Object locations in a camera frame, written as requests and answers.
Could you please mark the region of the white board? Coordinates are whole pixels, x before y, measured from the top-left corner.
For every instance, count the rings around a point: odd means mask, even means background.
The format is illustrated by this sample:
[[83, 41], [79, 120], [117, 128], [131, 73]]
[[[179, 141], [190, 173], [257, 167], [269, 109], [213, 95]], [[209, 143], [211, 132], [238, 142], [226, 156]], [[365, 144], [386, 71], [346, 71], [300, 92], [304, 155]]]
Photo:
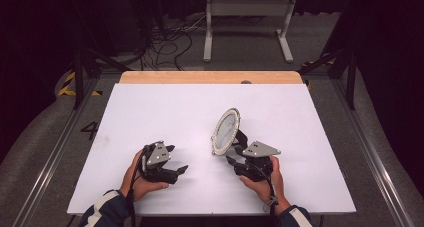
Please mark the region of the white board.
[[70, 200], [82, 214], [119, 186], [136, 152], [173, 146], [167, 168], [178, 181], [137, 202], [141, 216], [260, 215], [263, 204], [212, 152], [214, 129], [228, 109], [241, 115], [249, 141], [280, 150], [286, 198], [311, 213], [356, 208], [307, 87], [303, 84], [117, 84]]

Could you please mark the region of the yellow-black floor tape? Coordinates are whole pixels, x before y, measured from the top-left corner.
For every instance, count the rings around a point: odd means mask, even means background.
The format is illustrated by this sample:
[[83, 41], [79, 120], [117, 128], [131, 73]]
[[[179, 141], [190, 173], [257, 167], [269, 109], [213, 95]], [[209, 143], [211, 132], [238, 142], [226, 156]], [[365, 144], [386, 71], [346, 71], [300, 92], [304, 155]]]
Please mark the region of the yellow-black floor tape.
[[326, 64], [326, 63], [332, 62], [333, 60], [334, 60], [334, 57], [331, 57], [330, 55], [325, 55], [315, 61], [306, 61], [301, 65], [301, 67], [306, 68], [313, 64]]
[[71, 82], [73, 81], [74, 78], [75, 78], [75, 72], [71, 71], [66, 77], [62, 87], [60, 88], [58, 92], [58, 96], [75, 96], [76, 95], [75, 90], [69, 89]]

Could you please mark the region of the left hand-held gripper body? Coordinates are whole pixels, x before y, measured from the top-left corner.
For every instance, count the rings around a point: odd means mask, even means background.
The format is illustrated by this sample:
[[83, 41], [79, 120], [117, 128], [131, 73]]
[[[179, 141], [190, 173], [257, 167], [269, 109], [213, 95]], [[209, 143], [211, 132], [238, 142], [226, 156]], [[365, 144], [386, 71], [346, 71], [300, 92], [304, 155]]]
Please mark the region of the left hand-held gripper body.
[[140, 174], [149, 182], [166, 182], [175, 184], [178, 180], [176, 170], [165, 169], [164, 165], [171, 159], [163, 141], [145, 145], [142, 150]]

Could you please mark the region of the white metal stand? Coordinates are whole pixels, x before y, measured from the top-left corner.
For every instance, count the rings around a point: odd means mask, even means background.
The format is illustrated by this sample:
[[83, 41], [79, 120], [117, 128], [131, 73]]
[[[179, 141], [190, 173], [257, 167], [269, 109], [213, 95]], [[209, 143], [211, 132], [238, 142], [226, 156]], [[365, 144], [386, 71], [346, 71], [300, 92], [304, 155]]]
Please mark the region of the white metal stand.
[[286, 34], [295, 5], [296, 0], [207, 0], [203, 61], [210, 62], [212, 60], [213, 16], [280, 16], [284, 18], [284, 22], [282, 27], [276, 30], [277, 38], [285, 61], [292, 63], [294, 59], [287, 42]]

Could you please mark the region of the oval white-rimmed photo frame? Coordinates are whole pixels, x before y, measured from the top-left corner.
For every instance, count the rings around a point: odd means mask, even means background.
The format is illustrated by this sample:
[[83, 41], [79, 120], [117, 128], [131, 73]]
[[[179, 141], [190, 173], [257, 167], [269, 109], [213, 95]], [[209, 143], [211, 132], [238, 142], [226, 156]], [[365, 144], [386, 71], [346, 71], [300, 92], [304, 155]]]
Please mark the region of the oval white-rimmed photo frame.
[[214, 155], [223, 155], [232, 146], [241, 150], [247, 148], [247, 136], [240, 130], [240, 122], [241, 116], [236, 108], [228, 109], [221, 116], [211, 137]]

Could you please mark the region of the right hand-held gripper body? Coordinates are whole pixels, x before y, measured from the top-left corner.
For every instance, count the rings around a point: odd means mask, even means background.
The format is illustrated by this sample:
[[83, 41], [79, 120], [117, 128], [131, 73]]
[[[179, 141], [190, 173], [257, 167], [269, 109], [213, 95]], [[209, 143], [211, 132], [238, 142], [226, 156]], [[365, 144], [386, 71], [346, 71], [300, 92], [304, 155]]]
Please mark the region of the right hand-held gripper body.
[[268, 180], [273, 171], [273, 165], [270, 157], [279, 155], [281, 151], [259, 141], [254, 141], [244, 152], [242, 157], [245, 158], [243, 163], [236, 164], [234, 171], [237, 175], [246, 176], [254, 182]]

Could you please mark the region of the wooden table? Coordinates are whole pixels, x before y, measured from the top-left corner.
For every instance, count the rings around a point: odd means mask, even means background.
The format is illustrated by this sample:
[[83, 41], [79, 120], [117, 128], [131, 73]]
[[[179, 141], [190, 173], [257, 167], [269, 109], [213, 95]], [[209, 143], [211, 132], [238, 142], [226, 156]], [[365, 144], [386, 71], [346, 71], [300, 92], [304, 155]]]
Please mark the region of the wooden table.
[[296, 71], [126, 71], [120, 84], [302, 84]]

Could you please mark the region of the person's left hand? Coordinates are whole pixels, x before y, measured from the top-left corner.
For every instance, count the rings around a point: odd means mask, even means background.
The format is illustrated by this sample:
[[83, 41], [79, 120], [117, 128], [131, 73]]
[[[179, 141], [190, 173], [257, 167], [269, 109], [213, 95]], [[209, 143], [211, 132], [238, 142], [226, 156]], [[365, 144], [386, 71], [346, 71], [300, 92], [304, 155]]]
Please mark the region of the person's left hand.
[[144, 180], [137, 171], [137, 163], [140, 155], [142, 154], [142, 150], [138, 151], [134, 156], [134, 159], [131, 165], [128, 167], [125, 175], [123, 177], [122, 184], [119, 188], [119, 191], [127, 196], [131, 189], [134, 190], [133, 196], [134, 201], [141, 200], [148, 193], [153, 191], [162, 190], [169, 187], [169, 184], [166, 182], [149, 182]]

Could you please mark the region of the black metal stand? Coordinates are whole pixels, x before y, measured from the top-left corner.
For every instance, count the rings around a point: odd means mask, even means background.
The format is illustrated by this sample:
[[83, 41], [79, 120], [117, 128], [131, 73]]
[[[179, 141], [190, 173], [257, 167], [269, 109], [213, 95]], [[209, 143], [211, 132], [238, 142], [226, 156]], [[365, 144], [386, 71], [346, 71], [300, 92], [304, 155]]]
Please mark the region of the black metal stand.
[[[348, 106], [352, 110], [354, 110], [354, 89], [357, 70], [357, 60], [356, 56], [354, 55], [354, 52], [351, 49], [340, 49], [332, 53], [324, 54], [323, 56], [325, 55], [330, 55], [331, 57], [334, 57], [334, 60], [332, 61], [333, 64], [327, 72], [327, 75], [330, 79], [340, 79], [342, 74], [344, 72], [347, 72], [345, 96]], [[322, 65], [325, 64], [313, 64], [309, 67], [301, 68], [300, 70], [298, 70], [298, 73], [300, 75], [304, 75], [311, 72], [312, 70], [317, 69]]]
[[90, 78], [98, 78], [101, 74], [101, 67], [100, 64], [96, 62], [97, 59], [100, 59], [108, 66], [111, 66], [121, 72], [129, 71], [129, 68], [125, 65], [103, 55], [93, 48], [84, 47], [77, 50], [74, 54], [74, 72], [76, 82], [75, 109], [79, 108], [85, 97], [84, 73], [87, 73]]

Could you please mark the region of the aluminium floor rail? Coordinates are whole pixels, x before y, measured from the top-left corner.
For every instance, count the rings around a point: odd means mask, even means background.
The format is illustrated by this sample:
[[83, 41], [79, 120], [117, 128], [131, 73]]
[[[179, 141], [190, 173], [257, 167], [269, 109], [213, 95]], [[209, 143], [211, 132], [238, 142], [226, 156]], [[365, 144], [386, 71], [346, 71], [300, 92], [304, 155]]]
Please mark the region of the aluminium floor rail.
[[81, 116], [88, 100], [96, 87], [98, 82], [97, 78], [89, 78], [86, 86], [83, 88], [84, 97], [76, 109], [73, 109], [61, 131], [58, 140], [56, 141], [54, 148], [52, 149], [46, 163], [42, 170], [37, 176], [35, 184], [33, 185], [31, 192], [29, 193], [26, 201], [24, 202], [19, 214], [15, 218], [12, 227], [27, 227], [36, 208], [38, 207], [48, 185], [59, 165], [64, 151], [70, 140], [72, 131]]
[[352, 110], [346, 100], [346, 92], [342, 83], [338, 80], [331, 80], [331, 84], [343, 105], [355, 133], [360, 142], [360, 148], [370, 171], [376, 181], [378, 189], [384, 198], [386, 205], [397, 227], [415, 227], [410, 215], [407, 213], [399, 193], [397, 192], [389, 173], [387, 172], [381, 158], [379, 157], [374, 144], [365, 133], [360, 118], [355, 110]]

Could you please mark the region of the person's right hand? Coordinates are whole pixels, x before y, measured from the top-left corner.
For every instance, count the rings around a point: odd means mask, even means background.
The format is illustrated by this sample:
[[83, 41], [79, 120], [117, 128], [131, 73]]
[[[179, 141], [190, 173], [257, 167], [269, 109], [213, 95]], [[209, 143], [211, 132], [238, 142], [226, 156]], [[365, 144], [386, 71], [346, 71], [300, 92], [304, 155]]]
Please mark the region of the person's right hand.
[[[278, 216], [288, 209], [291, 204], [284, 194], [284, 181], [280, 172], [279, 160], [274, 156], [271, 156], [270, 160], [273, 164], [271, 183], [273, 184], [274, 196], [278, 199], [278, 204], [274, 207], [274, 214]], [[254, 182], [245, 176], [240, 176], [239, 179], [247, 188], [253, 190], [264, 204], [268, 204], [272, 200], [272, 188], [267, 181]]]

